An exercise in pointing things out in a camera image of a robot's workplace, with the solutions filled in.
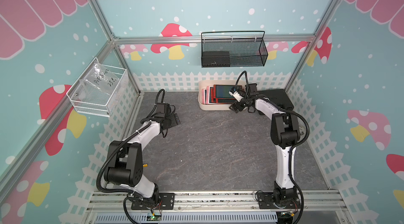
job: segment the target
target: plastic bag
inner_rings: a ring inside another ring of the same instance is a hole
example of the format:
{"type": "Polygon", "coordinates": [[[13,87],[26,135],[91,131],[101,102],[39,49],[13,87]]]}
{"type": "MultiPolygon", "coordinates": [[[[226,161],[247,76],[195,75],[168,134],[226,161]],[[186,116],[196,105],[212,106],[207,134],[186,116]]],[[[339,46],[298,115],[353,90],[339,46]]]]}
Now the plastic bag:
{"type": "Polygon", "coordinates": [[[93,87],[99,89],[101,92],[112,95],[116,85],[118,84],[119,78],[112,73],[108,68],[100,63],[94,63],[90,72],[80,80],[80,83],[84,85],[86,93],[90,93],[91,84],[93,87]]]}

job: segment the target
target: mounting plate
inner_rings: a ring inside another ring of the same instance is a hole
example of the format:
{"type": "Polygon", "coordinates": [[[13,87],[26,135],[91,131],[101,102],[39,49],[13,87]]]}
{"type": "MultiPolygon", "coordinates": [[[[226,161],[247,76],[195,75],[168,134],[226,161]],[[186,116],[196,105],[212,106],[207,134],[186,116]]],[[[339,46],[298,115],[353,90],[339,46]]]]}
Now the mounting plate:
{"type": "MultiPolygon", "coordinates": [[[[283,208],[279,208],[274,204],[274,200],[272,199],[272,193],[271,192],[257,192],[256,193],[256,198],[258,200],[258,205],[260,209],[279,209],[282,210],[283,208]]],[[[289,206],[286,206],[285,209],[293,209],[295,208],[296,203],[297,209],[300,209],[300,200],[297,197],[296,199],[292,199],[289,202],[289,206]]]]}
{"type": "MultiPolygon", "coordinates": [[[[159,194],[162,202],[160,205],[160,210],[173,210],[174,209],[174,198],[175,193],[160,193],[159,194]]],[[[130,207],[132,210],[149,210],[143,205],[143,201],[134,201],[130,207]]]]}

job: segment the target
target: black mesh basket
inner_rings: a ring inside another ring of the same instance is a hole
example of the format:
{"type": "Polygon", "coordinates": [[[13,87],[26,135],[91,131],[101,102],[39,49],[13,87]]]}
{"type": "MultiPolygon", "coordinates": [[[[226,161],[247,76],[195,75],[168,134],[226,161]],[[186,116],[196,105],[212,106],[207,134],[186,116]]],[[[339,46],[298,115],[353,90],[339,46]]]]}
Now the black mesh basket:
{"type": "Polygon", "coordinates": [[[268,51],[265,31],[201,33],[202,67],[264,66],[268,51]]]}

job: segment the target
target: vent grille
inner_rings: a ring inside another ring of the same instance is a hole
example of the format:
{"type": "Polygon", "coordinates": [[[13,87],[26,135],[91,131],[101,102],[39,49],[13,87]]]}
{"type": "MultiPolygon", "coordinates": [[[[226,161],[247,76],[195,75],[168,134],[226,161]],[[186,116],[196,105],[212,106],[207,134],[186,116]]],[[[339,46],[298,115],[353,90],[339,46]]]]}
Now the vent grille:
{"type": "MultiPolygon", "coordinates": [[[[137,222],[158,223],[147,221],[148,213],[130,213],[137,222]]],[[[268,223],[278,221],[276,212],[212,212],[212,213],[163,213],[160,223],[268,223]]],[[[126,224],[130,223],[125,213],[99,213],[95,224],[126,224]]]]}

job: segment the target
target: white plastic tray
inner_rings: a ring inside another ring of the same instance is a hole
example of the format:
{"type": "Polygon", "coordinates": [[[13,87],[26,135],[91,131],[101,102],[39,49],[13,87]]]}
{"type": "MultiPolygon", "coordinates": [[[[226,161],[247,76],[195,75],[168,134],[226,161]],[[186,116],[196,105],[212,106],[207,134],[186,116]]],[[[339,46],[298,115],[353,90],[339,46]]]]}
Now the white plastic tray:
{"type": "MultiPolygon", "coordinates": [[[[205,89],[207,86],[213,86],[213,85],[235,85],[236,80],[201,80],[199,81],[199,94],[198,94],[198,103],[199,107],[202,110],[229,110],[229,106],[231,104],[210,104],[210,105],[205,105],[202,104],[202,89],[205,89]]],[[[244,80],[239,80],[238,85],[241,85],[243,87],[243,90],[245,89],[246,82],[244,80]]]]}

